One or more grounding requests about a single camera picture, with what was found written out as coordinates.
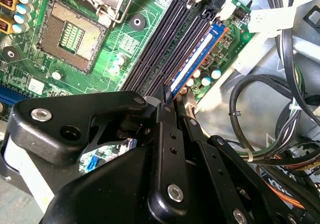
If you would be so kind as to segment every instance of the black ram slot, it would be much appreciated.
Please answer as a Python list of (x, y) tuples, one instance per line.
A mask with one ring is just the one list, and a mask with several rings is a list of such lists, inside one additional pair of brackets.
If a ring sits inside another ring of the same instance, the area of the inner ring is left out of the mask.
[(171, 52), (169, 58), (162, 65), (161, 70), (156, 78), (152, 80), (144, 91), (145, 96), (152, 96), (158, 89), (159, 85), (171, 80), (170, 77), (174, 76), (179, 70), (192, 50), (197, 46), (200, 39), (204, 36), (210, 27), (210, 21), (215, 17), (214, 15), (207, 15), (207, 12), (196, 16), (186, 31), (185, 35), (180, 39), (174, 50)]
[(139, 92), (143, 87), (143, 85), (145, 84), (145, 81), (148, 80), (150, 73), (152, 73), (153, 70), (157, 68), (158, 63), (161, 61), (167, 49), (169, 48), (172, 41), (176, 37), (179, 29), (185, 23), (188, 15), (189, 15), (189, 10), (185, 9), (182, 13), (179, 13), (176, 16), (175, 20), (170, 24), (170, 29), (169, 29), (170, 32), (164, 33), (160, 44), (157, 45), (157, 47), (154, 49), (153, 54), (144, 60), (143, 66), (146, 66), (147, 68), (144, 70), (144, 72), (140, 74), (140, 76), (142, 77), (141, 81), (136, 83), (135, 85), (136, 87), (135, 89), (133, 89), (133, 91)]
[(133, 70), (123, 84), (122, 90), (137, 90), (137, 85), (143, 81), (145, 78), (144, 75), (146, 75), (150, 69), (150, 67), (147, 66), (148, 59), (153, 55), (157, 55), (155, 50), (161, 50), (162, 48), (160, 46), (166, 44), (164, 43), (164, 33), (169, 35), (169, 37), (166, 37), (167, 39), (170, 38), (170, 35), (176, 30), (176, 26), (172, 25), (173, 21), (176, 20), (174, 22), (176, 24), (177, 22), (178, 24), (183, 23), (182, 21), (179, 22), (179, 19), (176, 17), (179, 16), (179, 18), (184, 18), (184, 15), (188, 16), (189, 10), (186, 8), (186, 1), (187, 0), (172, 0), (169, 8), (134, 65)]

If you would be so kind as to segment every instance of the motherboard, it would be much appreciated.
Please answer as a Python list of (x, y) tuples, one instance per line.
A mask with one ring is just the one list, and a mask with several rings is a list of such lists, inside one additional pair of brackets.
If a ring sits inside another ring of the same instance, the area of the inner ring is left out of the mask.
[[(154, 96), (162, 84), (198, 102), (251, 40), (249, 21), (237, 0), (0, 0), (0, 119), (27, 98)], [(80, 170), (131, 146), (115, 148)]]

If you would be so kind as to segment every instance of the silver screw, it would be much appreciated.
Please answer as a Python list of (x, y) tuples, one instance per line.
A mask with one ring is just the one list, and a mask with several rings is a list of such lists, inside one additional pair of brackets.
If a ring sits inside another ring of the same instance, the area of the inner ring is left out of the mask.
[(47, 122), (51, 120), (52, 114), (46, 109), (37, 108), (31, 111), (31, 117), (39, 122)]
[(246, 219), (245, 215), (241, 211), (239, 211), (238, 209), (234, 209), (233, 216), (234, 216), (234, 219), (237, 221), (237, 223), (247, 224), (247, 219)]
[(165, 106), (164, 109), (166, 109), (168, 112), (171, 112), (171, 109), (167, 106)]
[(288, 219), (292, 224), (297, 224), (296, 220), (291, 215), (288, 215)]
[(184, 199), (184, 193), (176, 184), (171, 184), (168, 186), (169, 197), (177, 203), (182, 202)]
[(193, 119), (190, 119), (190, 122), (191, 122), (191, 124), (194, 125), (194, 126), (197, 125), (197, 122), (196, 122), (195, 120), (193, 120)]
[(149, 132), (151, 132), (150, 128), (147, 128), (147, 129), (144, 130), (144, 134), (146, 134), (146, 135), (149, 134)]
[(143, 101), (143, 100), (141, 100), (141, 98), (140, 98), (140, 97), (135, 97), (135, 98), (134, 98), (134, 101), (135, 101), (135, 102), (137, 102), (137, 103), (139, 103), (139, 104), (144, 103), (144, 101)]

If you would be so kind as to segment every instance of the green circuit board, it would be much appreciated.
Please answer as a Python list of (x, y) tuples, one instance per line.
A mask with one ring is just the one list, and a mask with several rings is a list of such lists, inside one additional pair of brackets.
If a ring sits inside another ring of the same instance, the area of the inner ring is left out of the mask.
[[(62, 0), (86, 17), (97, 20), (98, 16), (74, 0)], [(0, 83), (27, 97), (51, 97), (92, 92), (114, 92), (120, 89), (132, 69), (147, 40), (153, 33), (171, 0), (134, 0), (125, 20), (107, 30), (103, 44), (93, 68), (82, 73), (68, 63), (36, 49), (41, 24), (46, 13), (48, 0), (36, 0), (31, 13), (30, 29), (21, 34), (6, 35), (0, 32)], [(5, 7), (1, 12), (9, 16), (14, 11)], [(140, 13), (145, 18), (145, 28), (135, 31), (130, 25), (131, 17)], [(14, 57), (4, 52), (14, 50)], [(125, 55), (125, 63), (116, 74), (111, 71), (118, 53)], [(52, 73), (58, 71), (62, 78), (56, 80)]]
[[(234, 12), (230, 18), (222, 22), (226, 27), (228, 27), (228, 31), (223, 38), (219, 40), (207, 58), (202, 62), (202, 65), (199, 67), (201, 72), (209, 73), (210, 67), (216, 66), (223, 74), (254, 36), (254, 33), (250, 33), (248, 30), (250, 9), (238, 0), (232, 0), (232, 3), (239, 7), (238, 10), (244, 10), (248, 16), (244, 17), (243, 21), (240, 20), (239, 14), (237, 15)], [(217, 80), (212, 79), (210, 85), (203, 86), (200, 78), (194, 78), (194, 85), (191, 87), (191, 90), (194, 93), (197, 102), (199, 102), (209, 89), (215, 85), (216, 81)]]

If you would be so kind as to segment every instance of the blue ram module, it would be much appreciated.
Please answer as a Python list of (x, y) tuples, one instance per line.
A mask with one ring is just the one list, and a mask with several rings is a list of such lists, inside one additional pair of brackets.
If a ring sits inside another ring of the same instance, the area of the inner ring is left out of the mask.
[(175, 97), (199, 68), (202, 61), (207, 57), (211, 50), (217, 45), (220, 39), (227, 32), (228, 28), (220, 22), (215, 22), (199, 41), (191, 55), (185, 60), (174, 79), (172, 80), (171, 91)]
[(9, 106), (13, 106), (19, 101), (27, 99), (28, 97), (21, 95), (9, 88), (0, 86), (0, 102), (3, 102)]

